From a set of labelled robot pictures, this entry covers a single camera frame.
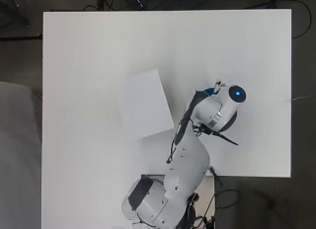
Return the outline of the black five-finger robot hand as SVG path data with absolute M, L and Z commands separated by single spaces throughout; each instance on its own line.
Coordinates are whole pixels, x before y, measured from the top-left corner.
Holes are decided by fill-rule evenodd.
M 221 80 L 216 81 L 216 82 L 215 82 L 215 85 L 214 85 L 214 87 L 213 87 L 213 93 L 214 93 L 214 94 L 218 94 L 219 91 L 220 91 L 220 89 L 223 88 L 223 87 L 225 87 L 225 86 L 226 86 L 226 84 L 223 83 Z

